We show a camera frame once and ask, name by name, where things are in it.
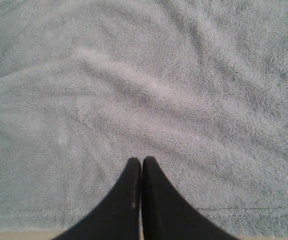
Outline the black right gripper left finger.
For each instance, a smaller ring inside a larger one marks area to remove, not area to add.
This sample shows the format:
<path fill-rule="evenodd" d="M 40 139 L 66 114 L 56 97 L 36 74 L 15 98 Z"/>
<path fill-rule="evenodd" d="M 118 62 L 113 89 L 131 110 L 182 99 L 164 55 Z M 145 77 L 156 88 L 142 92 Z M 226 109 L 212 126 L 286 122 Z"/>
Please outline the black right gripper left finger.
<path fill-rule="evenodd" d="M 132 157 L 104 199 L 56 240 L 138 240 L 141 164 Z"/>

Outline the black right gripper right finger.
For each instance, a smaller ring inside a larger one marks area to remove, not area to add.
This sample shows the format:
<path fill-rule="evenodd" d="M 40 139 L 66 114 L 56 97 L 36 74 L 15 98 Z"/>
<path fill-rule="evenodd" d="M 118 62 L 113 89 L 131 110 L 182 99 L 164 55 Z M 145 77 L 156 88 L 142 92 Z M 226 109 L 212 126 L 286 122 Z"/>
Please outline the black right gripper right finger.
<path fill-rule="evenodd" d="M 196 211 L 152 156 L 143 161 L 141 205 L 146 240 L 236 239 Z"/>

